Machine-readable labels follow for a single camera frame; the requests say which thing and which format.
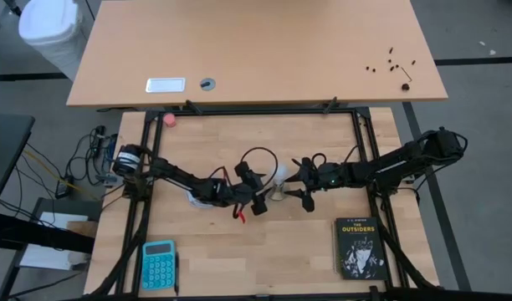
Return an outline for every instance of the gray floor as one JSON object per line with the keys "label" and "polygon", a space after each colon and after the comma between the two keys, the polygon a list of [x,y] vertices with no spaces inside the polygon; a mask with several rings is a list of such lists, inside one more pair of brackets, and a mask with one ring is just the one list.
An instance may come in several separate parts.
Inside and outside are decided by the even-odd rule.
{"label": "gray floor", "polygon": [[[90,4],[97,12],[100,1],[90,0]],[[512,0],[412,0],[412,5],[435,59],[487,57],[491,49],[496,56],[512,56]],[[14,16],[4,19],[0,74],[56,71],[19,39],[17,24]],[[84,25],[87,29],[92,25],[87,13]],[[464,265],[473,290],[512,293],[512,64],[441,67],[439,72],[449,101],[415,104],[414,109],[422,130],[444,125],[470,141],[466,156],[438,175]],[[70,87],[65,79],[0,83],[0,112],[33,115],[37,122],[30,143],[58,166],[64,166],[75,142],[94,126],[106,125],[109,133],[115,133],[120,122],[120,112],[100,114],[91,109],[67,108],[64,104]],[[391,107],[402,141],[410,140],[401,104]],[[30,174],[23,162],[18,165]],[[49,186],[55,185],[47,174],[36,169]],[[23,179],[23,190],[26,210],[32,209],[38,196],[46,196],[42,188],[27,179]],[[101,194],[101,189],[95,189],[95,193]],[[444,287],[456,288],[426,186],[421,194],[423,221],[438,276]],[[18,204],[16,174],[11,176],[2,199]],[[0,252],[0,277],[11,256],[11,252]],[[69,273],[24,269],[13,291],[66,275]],[[24,296],[23,300],[77,297],[83,286],[81,275]]]}

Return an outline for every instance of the calculator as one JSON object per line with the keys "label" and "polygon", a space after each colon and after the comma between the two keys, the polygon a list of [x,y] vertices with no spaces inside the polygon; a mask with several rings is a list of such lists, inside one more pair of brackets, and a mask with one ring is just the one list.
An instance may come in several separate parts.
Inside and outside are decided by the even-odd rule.
{"label": "calculator", "polygon": [[142,246],[142,288],[164,289],[176,281],[174,241],[147,242]]}

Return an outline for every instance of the white bin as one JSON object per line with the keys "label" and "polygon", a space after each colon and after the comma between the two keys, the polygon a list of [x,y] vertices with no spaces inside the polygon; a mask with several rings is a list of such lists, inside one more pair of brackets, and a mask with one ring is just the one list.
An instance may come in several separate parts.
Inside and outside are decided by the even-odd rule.
{"label": "white bin", "polygon": [[25,43],[74,81],[87,43],[82,19],[72,0],[31,0],[23,9],[18,31]]}

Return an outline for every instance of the wooden tabletop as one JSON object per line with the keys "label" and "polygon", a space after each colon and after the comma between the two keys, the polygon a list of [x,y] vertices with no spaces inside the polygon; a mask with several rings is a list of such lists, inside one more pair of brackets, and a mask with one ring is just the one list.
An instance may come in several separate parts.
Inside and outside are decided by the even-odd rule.
{"label": "wooden tabletop", "polygon": [[[391,110],[371,109],[371,115],[380,152],[399,147]],[[140,143],[144,116],[123,115],[117,150],[120,145]],[[235,175],[233,167],[246,150],[265,146],[293,174],[297,170],[291,158],[323,152],[329,161],[343,161],[355,144],[349,115],[177,117],[176,127],[162,132],[159,156],[196,176],[207,177],[218,166],[226,166]],[[272,157],[265,152],[255,151],[246,160],[255,172],[270,174],[274,168]],[[355,152],[350,161],[358,160]],[[105,203],[119,195],[112,193]],[[242,224],[232,219],[231,207],[195,208],[182,189],[157,181],[147,241],[175,240],[181,259],[181,296],[367,292],[370,285],[384,290],[382,281],[341,280],[333,268],[332,222],[337,217],[369,217],[366,189],[336,189],[313,197],[312,213],[305,212],[299,199],[287,197],[281,202],[267,201],[269,211],[261,216],[245,211],[247,223]],[[413,193],[401,190],[392,196],[392,205],[403,251],[426,279],[437,283]],[[128,206],[128,200],[120,199],[102,213],[86,293],[100,285],[120,255]],[[399,284],[392,255],[389,260],[394,282]],[[126,283],[131,283],[134,262]],[[173,294],[172,289],[141,290],[140,296]]]}
{"label": "wooden tabletop", "polygon": [[[150,78],[184,78],[185,90],[148,94]],[[213,90],[202,90],[205,78],[216,81]],[[103,1],[67,105],[334,97],[448,97],[409,0]]]}

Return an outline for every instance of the book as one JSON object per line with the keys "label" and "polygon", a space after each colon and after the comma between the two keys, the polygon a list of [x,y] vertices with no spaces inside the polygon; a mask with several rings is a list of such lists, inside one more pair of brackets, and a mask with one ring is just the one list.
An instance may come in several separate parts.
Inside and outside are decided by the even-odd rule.
{"label": "book", "polygon": [[387,280],[376,218],[337,218],[335,230],[337,263],[343,279]]}

